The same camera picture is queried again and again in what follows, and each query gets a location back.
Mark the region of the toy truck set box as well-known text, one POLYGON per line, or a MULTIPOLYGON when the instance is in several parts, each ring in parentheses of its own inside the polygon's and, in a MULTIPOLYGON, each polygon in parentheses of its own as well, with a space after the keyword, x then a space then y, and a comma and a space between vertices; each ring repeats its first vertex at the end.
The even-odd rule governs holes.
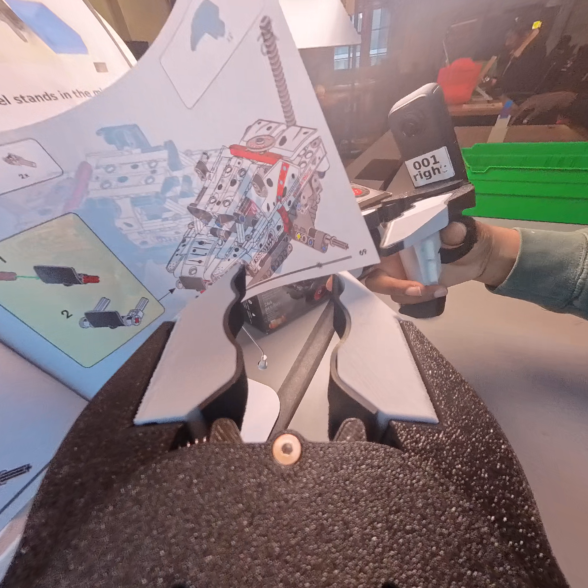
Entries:
POLYGON ((263 334, 270 334, 330 298, 329 276, 308 279, 268 290, 242 302, 248 324, 263 334))

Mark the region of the green plastic bin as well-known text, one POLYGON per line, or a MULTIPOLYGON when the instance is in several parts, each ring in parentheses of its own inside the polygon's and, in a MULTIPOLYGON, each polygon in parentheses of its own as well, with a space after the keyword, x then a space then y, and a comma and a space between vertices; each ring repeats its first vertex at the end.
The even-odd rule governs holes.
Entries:
POLYGON ((478 143, 462 149, 472 217, 587 224, 587 142, 478 143))

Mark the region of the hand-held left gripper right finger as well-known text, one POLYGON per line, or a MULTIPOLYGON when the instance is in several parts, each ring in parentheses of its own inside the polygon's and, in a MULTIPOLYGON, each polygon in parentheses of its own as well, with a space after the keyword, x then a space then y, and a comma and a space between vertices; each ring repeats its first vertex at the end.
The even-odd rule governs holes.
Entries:
POLYGON ((333 382, 380 423, 438 425, 399 315, 349 272, 333 276, 332 295, 333 382))

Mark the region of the printed paper sheet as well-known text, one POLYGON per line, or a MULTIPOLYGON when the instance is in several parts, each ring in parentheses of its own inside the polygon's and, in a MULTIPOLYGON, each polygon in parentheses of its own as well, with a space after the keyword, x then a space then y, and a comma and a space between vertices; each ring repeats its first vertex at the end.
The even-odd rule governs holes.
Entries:
POLYGON ((1 132, 93 98, 135 64, 90 1, 1 1, 1 132))

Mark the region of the person's right hand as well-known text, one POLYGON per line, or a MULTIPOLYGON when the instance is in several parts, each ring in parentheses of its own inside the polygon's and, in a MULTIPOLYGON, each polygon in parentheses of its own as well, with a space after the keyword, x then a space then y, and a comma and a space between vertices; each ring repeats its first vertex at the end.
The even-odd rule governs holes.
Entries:
POLYGON ((461 259, 442 265, 437 285, 424 285, 409 279, 401 255, 381 258, 364 280, 366 287, 388 295, 399 305, 414 305, 443 298, 448 288, 468 281, 478 281, 495 288, 508 277, 518 257, 520 235, 508 229, 476 221, 477 242, 461 259))

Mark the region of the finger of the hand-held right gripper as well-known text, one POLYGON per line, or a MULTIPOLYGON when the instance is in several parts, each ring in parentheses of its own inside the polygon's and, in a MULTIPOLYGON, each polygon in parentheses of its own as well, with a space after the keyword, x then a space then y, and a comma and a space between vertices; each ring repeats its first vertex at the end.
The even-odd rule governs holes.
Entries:
POLYGON ((399 217, 380 224, 380 258, 416 246, 443 230, 450 223, 449 200, 431 197, 417 201, 399 217))

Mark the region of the building instruction booklet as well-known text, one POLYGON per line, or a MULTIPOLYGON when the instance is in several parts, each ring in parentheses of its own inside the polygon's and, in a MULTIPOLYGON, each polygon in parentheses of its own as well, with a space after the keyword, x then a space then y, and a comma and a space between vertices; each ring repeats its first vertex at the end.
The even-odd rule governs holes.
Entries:
POLYGON ((1 540, 79 398, 228 270, 376 258, 280 1, 177 1, 112 85, 1 132, 1 540))

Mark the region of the red plastic bin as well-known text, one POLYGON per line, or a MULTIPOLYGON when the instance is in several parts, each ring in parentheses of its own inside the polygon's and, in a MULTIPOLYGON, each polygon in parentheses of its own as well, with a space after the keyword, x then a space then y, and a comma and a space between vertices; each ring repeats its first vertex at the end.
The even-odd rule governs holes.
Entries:
POLYGON ((446 105, 463 105, 469 102, 485 64, 486 61, 462 57, 439 69, 437 84, 443 91, 446 105))

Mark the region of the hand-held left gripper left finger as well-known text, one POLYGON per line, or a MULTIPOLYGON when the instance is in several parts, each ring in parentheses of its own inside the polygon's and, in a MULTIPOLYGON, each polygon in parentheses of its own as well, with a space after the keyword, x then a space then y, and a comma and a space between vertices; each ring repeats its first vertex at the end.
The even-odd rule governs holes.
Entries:
POLYGON ((193 421, 244 371, 244 267, 234 267, 180 311, 134 417, 134 425, 193 421))

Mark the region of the white booklet stand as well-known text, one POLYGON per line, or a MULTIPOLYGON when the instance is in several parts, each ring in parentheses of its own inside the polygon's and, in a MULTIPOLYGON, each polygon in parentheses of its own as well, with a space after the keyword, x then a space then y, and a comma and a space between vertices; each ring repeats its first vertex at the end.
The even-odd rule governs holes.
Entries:
POLYGON ((245 443, 266 442, 280 414, 281 401, 274 386, 247 377, 247 403, 240 430, 245 443))

